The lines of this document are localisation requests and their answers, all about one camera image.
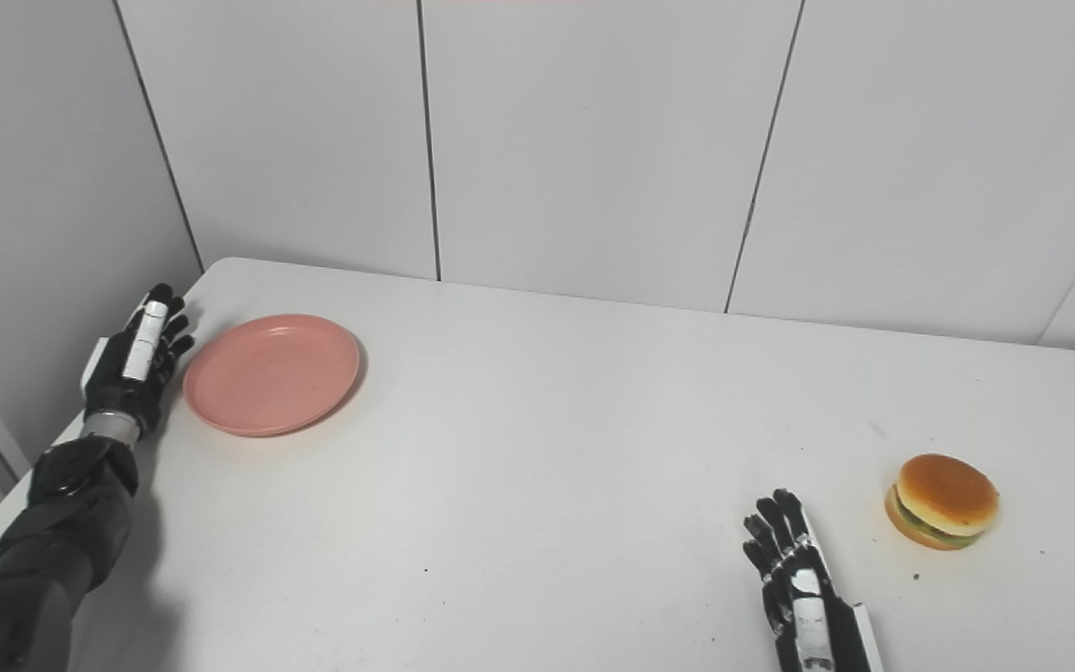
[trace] white table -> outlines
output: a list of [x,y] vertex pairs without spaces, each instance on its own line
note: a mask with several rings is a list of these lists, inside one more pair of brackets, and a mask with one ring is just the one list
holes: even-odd
[[[1075,669],[1075,353],[247,259],[188,299],[341,323],[366,378],[274,439],[173,390],[73,669],[776,669],[741,518],[780,485],[891,671]],[[1002,494],[965,552],[883,511],[929,451]]]

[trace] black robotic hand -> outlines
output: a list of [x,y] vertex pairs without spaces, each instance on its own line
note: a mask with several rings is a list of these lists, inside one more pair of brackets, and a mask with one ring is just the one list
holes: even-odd
[[[166,310],[162,318],[167,321],[158,339],[153,339],[155,342],[149,344],[150,369],[135,374],[132,371],[132,351],[142,347],[148,339],[141,332],[141,325],[145,323],[146,315],[155,315],[152,309],[154,301]],[[89,374],[85,385],[87,420],[96,414],[124,414],[138,424],[140,438],[160,424],[160,397],[176,370],[176,361],[194,347],[191,335],[181,335],[188,327],[187,316],[181,315],[184,308],[184,299],[174,297],[172,288],[162,282],[146,294],[127,327],[106,341],[94,373]]]
[[105,582],[131,532],[131,448],[160,420],[160,397],[194,340],[168,285],[102,340],[85,383],[82,437],[35,462],[27,506],[0,539],[0,672],[63,672],[72,617]]
[[865,606],[849,606],[833,590],[802,503],[777,489],[758,500],[758,514],[744,520],[754,537],[744,552],[762,577],[782,672],[882,672]]

